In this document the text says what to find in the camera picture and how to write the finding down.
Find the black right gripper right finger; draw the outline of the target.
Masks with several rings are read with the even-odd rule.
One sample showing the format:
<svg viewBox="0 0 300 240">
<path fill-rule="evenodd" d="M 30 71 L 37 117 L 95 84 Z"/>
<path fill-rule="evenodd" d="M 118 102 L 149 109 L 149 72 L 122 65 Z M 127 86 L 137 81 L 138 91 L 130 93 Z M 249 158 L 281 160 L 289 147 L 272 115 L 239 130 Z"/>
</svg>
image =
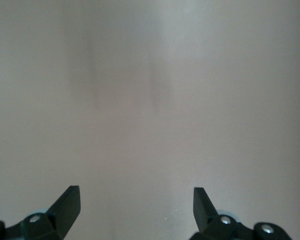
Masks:
<svg viewBox="0 0 300 240">
<path fill-rule="evenodd" d="M 258 222 L 248 228 L 229 214 L 218 213 L 205 189 L 193 190 L 193 215 L 198 227 L 192 240 L 290 240 L 280 226 Z"/>
</svg>

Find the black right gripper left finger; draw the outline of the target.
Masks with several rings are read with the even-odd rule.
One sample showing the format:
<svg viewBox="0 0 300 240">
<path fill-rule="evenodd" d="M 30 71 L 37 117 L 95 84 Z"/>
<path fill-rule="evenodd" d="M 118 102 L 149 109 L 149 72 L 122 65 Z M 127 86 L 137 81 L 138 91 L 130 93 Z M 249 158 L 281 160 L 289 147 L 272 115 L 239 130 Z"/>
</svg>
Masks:
<svg viewBox="0 0 300 240">
<path fill-rule="evenodd" d="M 0 240 L 63 240 L 80 211 L 80 187 L 71 185 L 48 209 L 37 210 L 10 227 L 0 220 Z"/>
</svg>

